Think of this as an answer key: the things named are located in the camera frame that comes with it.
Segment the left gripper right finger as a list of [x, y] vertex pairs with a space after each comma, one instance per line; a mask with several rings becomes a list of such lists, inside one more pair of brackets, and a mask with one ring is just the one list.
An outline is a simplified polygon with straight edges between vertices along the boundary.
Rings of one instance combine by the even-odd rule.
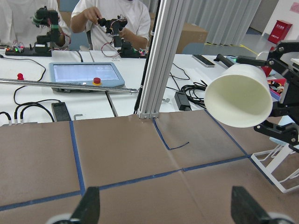
[[231, 217], [236, 224], [293, 224], [289, 216], [265, 211], [251, 194], [241, 186], [231, 192]]

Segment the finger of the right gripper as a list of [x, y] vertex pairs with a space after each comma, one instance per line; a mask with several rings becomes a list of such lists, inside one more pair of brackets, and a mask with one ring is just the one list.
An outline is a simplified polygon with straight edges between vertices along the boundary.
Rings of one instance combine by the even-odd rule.
[[254, 130], [289, 144], [289, 148], [295, 152], [299, 151], [296, 148], [299, 146], [299, 125], [295, 122], [278, 125], [265, 120], [261, 124], [254, 126]]

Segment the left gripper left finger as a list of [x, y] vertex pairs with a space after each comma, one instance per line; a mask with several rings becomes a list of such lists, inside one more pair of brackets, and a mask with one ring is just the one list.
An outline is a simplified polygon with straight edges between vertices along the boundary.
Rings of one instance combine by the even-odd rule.
[[100, 218], [100, 190], [88, 187], [73, 213], [51, 217], [47, 224], [97, 224]]

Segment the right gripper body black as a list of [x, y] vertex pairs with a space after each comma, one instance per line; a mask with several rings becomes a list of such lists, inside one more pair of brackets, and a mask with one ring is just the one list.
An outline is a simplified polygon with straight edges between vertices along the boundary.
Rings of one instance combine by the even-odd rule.
[[268, 66], [286, 79], [280, 100], [273, 103], [271, 117], [299, 115], [299, 71], [281, 60], [284, 54], [298, 51], [297, 41], [279, 41], [276, 47], [269, 51], [267, 60], [257, 60], [246, 56], [237, 58], [237, 62], [241, 64]]

